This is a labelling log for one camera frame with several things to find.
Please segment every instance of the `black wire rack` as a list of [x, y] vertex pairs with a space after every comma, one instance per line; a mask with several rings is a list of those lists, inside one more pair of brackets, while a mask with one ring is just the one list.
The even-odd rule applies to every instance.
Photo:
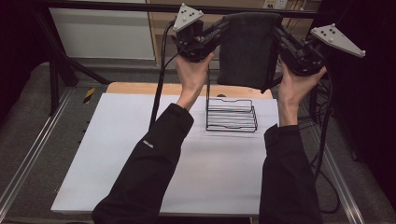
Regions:
[[206, 89], [206, 130], [218, 132], [254, 133], [257, 117], [249, 99], [228, 100], [209, 97], [210, 79]]

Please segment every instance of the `person's right arm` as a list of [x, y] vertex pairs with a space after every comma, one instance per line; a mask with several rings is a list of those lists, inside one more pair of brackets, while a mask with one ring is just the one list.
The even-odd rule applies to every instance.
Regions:
[[300, 102], [326, 73], [295, 76], [282, 62], [279, 86], [279, 127], [264, 135], [267, 158], [262, 167], [260, 223], [322, 223], [318, 195], [300, 136], [297, 112]]

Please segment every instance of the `wall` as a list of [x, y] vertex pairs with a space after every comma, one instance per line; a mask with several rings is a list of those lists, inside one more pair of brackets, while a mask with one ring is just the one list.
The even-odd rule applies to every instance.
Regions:
[[50, 12], [70, 57], [154, 60], [147, 12], [62, 8], [52, 8]]

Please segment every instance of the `black horizontal bar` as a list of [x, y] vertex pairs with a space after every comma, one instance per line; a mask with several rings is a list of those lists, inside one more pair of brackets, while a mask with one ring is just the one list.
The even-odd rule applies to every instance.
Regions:
[[[139, 3], [114, 3], [114, 2], [87, 2], [65, 0], [36, 0], [35, 4], [52, 8], [73, 8], [91, 10], [115, 10], [115, 11], [147, 11], [147, 12], [173, 12], [178, 13], [180, 5], [165, 4], [139, 4]], [[268, 8], [243, 8], [243, 7], [208, 7], [189, 6], [202, 10], [205, 14], [228, 15], [239, 12], [272, 12], [287, 18], [323, 19], [333, 16], [332, 13], [298, 10], [278, 10]]]

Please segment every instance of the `black metal frame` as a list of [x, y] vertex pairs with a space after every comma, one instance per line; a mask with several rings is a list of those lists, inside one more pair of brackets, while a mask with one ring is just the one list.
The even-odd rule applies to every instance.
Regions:
[[[85, 75], [92, 77], [102, 84], [109, 84], [111, 81], [100, 77], [93, 71], [77, 63], [68, 57], [64, 49], [61, 48], [54, 33], [51, 31], [48, 23], [42, 15], [43, 8], [73, 8], [73, 9], [90, 9], [90, 10], [116, 10], [116, 11], [146, 11], [146, 12], [170, 12], [177, 13], [179, 5], [162, 5], [162, 4], [137, 4], [137, 3], [112, 3], [112, 2], [86, 2], [86, 1], [67, 1], [67, 0], [35, 0], [31, 5], [31, 12], [39, 24], [41, 31], [47, 38], [48, 45], [45, 47], [50, 55], [50, 80], [51, 80], [51, 111], [52, 115], [59, 105], [59, 88], [58, 74], [63, 79], [66, 86], [76, 86], [78, 79], [73, 68], [79, 70]], [[239, 7], [206, 7], [192, 6], [202, 10], [205, 14], [228, 15], [239, 12], [272, 12], [278, 13], [288, 18], [304, 19], [329, 19], [334, 17], [333, 12], [316, 12], [316, 11], [295, 11], [295, 10], [277, 10], [267, 8], [239, 8]]]

